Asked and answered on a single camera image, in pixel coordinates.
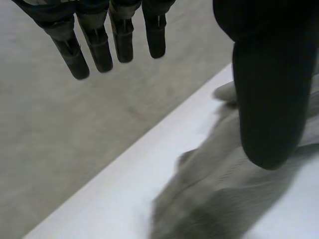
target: white surface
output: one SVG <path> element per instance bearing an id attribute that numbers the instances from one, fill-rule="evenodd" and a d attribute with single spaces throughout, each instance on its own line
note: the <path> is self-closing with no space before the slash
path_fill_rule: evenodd
<path id="1" fill-rule="evenodd" d="M 26 238 L 146 239 L 153 198 L 173 175 L 178 156 L 206 138 L 217 120 L 214 112 L 221 104 L 210 95 L 231 80 L 229 65 Z M 318 160 L 306 166 L 286 197 L 247 237 L 318 239 L 318 171 Z"/>

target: gray fabric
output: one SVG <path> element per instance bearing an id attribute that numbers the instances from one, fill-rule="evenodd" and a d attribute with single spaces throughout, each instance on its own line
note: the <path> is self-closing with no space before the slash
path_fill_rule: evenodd
<path id="1" fill-rule="evenodd" d="M 231 85 L 214 95 L 233 102 Z M 315 89 L 310 101 L 314 109 Z M 241 147 L 238 110 L 224 109 L 208 139 L 182 158 L 156 198 L 151 239 L 240 239 L 285 193 L 310 154 L 319 152 L 319 115 L 312 112 L 293 157 L 278 170 L 261 169 Z"/>
<path id="2" fill-rule="evenodd" d="M 27 4 L 36 6 L 36 5 L 50 5 L 50 4 L 58 4 L 61 2 L 68 2 L 68 1 L 77 1 L 77 0 L 23 0 Z"/>

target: concrete floor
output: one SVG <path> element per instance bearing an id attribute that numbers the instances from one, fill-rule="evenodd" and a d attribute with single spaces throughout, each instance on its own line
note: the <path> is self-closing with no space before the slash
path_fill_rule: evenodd
<path id="1" fill-rule="evenodd" d="M 210 0 L 176 1 L 167 54 L 148 52 L 141 10 L 132 63 L 100 74 L 79 28 L 91 76 L 78 82 L 50 38 L 11 1 L 0 0 L 0 235 L 17 239 L 231 60 Z M 111 36 L 109 20 L 106 27 Z"/>

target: black glove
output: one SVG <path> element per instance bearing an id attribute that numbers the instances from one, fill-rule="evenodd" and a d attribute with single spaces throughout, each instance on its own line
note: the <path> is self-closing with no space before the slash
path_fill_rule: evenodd
<path id="1" fill-rule="evenodd" d="M 113 68 L 108 36 L 104 28 L 107 12 L 110 18 L 117 57 L 121 63 L 133 59 L 132 17 L 143 4 L 147 37 L 153 58 L 165 54 L 165 14 L 175 0 L 12 0 L 52 38 L 72 75 L 82 80 L 89 68 L 74 34 L 74 14 L 99 72 Z"/>

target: white sheet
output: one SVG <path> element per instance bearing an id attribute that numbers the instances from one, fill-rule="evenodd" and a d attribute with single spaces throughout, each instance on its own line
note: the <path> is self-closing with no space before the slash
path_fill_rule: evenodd
<path id="1" fill-rule="evenodd" d="M 221 105 L 210 95 L 231 80 L 229 65 L 25 238 L 147 239 L 152 199 L 173 175 L 178 156 L 206 138 Z M 314 159 L 289 193 L 245 237 L 318 239 L 317 172 L 319 160 Z"/>

